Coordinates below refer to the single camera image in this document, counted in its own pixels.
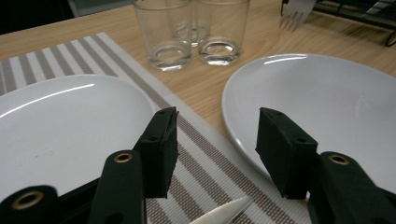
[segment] knife blade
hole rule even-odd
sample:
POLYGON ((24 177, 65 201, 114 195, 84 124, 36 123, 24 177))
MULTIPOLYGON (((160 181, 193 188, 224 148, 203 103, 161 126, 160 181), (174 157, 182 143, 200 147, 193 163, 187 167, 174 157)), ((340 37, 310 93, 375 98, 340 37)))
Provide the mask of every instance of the knife blade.
POLYGON ((253 200, 251 197, 246 196, 240 199, 233 200, 220 207, 213 209, 212 211, 198 217, 190 224, 226 224, 233 221, 241 212, 245 211, 253 200))

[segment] plate rim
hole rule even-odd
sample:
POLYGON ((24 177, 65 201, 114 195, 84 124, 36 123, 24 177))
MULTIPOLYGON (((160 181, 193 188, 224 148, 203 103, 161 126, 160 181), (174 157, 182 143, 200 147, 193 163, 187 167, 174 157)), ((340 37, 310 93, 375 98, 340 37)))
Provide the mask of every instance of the plate rim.
POLYGON ((256 60, 253 60, 249 63, 246 63, 244 65, 242 65, 241 67, 239 67, 235 72, 233 72, 233 74, 229 77, 229 79, 227 80, 224 89, 223 89, 223 93, 221 95, 221 114, 223 117, 223 121, 226 127, 226 132, 228 133, 230 139, 232 140, 233 144, 235 145, 235 147, 237 148, 237 150, 242 153, 242 155, 247 159, 247 161, 253 165, 260 173, 262 173, 265 176, 269 177, 269 174, 265 168, 265 166, 262 164, 262 162, 258 163, 257 161, 252 159, 252 155, 251 155, 251 151, 248 148, 246 148, 246 146, 244 146, 244 144, 242 142, 240 142, 238 140, 237 134, 235 133, 235 130, 232 129, 230 127, 230 118, 228 118, 228 114, 225 112, 226 111, 226 107, 227 107, 227 103, 226 103, 226 98, 227 98, 227 92, 230 90, 231 86, 234 83, 234 80, 239 77, 242 76, 242 72, 246 69, 248 69, 250 66, 254 66, 255 64, 259 63, 259 62, 263 62, 266 60, 269 60, 271 58, 275 58, 275 57, 290 57, 290 56, 304 56, 306 58, 308 57, 314 57, 314 58, 321 58, 321 59, 331 59, 334 60, 335 62, 340 62, 340 63, 349 63, 353 66, 358 66, 360 68, 364 68, 367 69, 368 71, 372 71, 372 75, 371 76, 381 76, 383 78, 390 78, 392 81, 396 81, 396 77, 393 77, 389 74, 386 74, 378 69, 375 69, 373 67, 370 67, 368 65, 362 64, 362 63, 356 63, 350 60, 346 60, 343 58, 338 58, 338 57, 333 57, 333 56, 329 56, 329 55, 323 55, 323 54, 312 54, 312 53, 282 53, 282 54, 275 54, 275 55, 269 55, 269 56, 265 56, 265 57, 260 57, 256 60))
MULTIPOLYGON (((46 93, 50 94, 50 92, 52 92, 53 90, 56 90, 58 88, 63 88, 66 86, 73 86, 73 85, 77 86, 79 84, 88 83, 90 81, 92 81, 92 83, 101 83, 101 84, 107 83, 109 81, 111 84, 110 87, 112 87, 113 85, 117 85, 117 86, 124 86, 125 90, 132 89, 131 92, 134 92, 135 95, 139 95, 138 98, 145 101, 145 108, 146 108, 147 112, 150 113, 151 116, 154 116, 154 114, 157 111, 157 108, 156 108, 156 105, 154 104, 154 102, 149 98, 149 96, 140 87, 137 86, 137 84, 133 83, 132 80, 128 81, 128 80, 122 79, 120 77, 111 77, 108 75, 98 75, 98 74, 76 74, 76 75, 72 75, 72 76, 55 77, 55 78, 51 78, 51 79, 38 81, 36 83, 20 87, 14 91, 10 91, 10 92, 7 92, 7 93, 1 95, 0 102, 2 102, 1 105, 10 105, 10 107, 14 107, 15 105, 23 105, 27 102, 30 102, 31 98, 40 98, 41 96, 46 95, 46 93), (27 94, 29 94, 29 92, 33 92, 37 89, 42 89, 43 91, 38 94, 32 94, 33 96, 31 98, 25 97, 27 94)), ((7 113, 8 110, 9 110, 9 108, 4 108, 4 107, 2 109, 0 109, 0 116, 7 113)), ((30 186, 31 185, 30 182, 31 181, 25 182, 25 184, 23 184, 23 185, 30 186)), ((53 180, 49 179, 48 183, 51 185, 54 185, 56 183, 57 185, 55 187, 56 188, 59 187, 58 186, 59 182, 53 182, 53 180)), ((13 186, 15 186, 16 188, 21 187, 21 185, 17 184, 17 183, 15 183, 13 186)))

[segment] dish rack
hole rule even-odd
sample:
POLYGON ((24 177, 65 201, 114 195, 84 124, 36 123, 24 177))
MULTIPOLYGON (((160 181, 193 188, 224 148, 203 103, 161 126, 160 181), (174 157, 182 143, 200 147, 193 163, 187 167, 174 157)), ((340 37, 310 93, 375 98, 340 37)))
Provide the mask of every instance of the dish rack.
MULTIPOLYGON (((281 14, 288 2, 282 0, 281 14)), ((396 43, 396 0, 318 0, 313 10, 389 29, 385 46, 396 43)))

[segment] fork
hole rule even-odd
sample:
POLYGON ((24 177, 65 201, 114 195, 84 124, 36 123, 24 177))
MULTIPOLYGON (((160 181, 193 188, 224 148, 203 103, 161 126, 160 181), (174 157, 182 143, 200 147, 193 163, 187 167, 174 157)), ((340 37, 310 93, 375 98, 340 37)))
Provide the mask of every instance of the fork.
POLYGON ((285 28, 295 31, 308 18, 309 13, 314 8, 316 0, 289 0, 288 6, 280 19, 279 27, 285 23, 285 28))

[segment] glass rim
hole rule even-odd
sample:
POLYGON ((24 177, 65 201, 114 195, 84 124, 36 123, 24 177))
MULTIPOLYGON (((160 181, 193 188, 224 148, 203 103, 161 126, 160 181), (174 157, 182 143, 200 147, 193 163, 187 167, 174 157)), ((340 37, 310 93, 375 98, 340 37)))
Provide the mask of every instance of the glass rim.
POLYGON ((236 5, 243 4, 246 2, 250 2, 250 0, 233 0, 233 1, 224 1, 224 2, 216 2, 211 0, 195 0, 197 3, 207 4, 207 5, 236 5))
POLYGON ((184 2, 178 4, 178 5, 174 5, 174 6, 143 6, 143 5, 138 5, 136 2, 138 2, 139 0, 134 0, 132 5, 134 5, 134 8, 136 9, 142 9, 142 10, 147 10, 147 11, 161 11, 161 10, 167 10, 167 9, 174 9, 174 8, 179 8, 179 7, 184 7, 186 5, 188 5, 190 2, 192 2, 193 0, 183 0, 184 2))

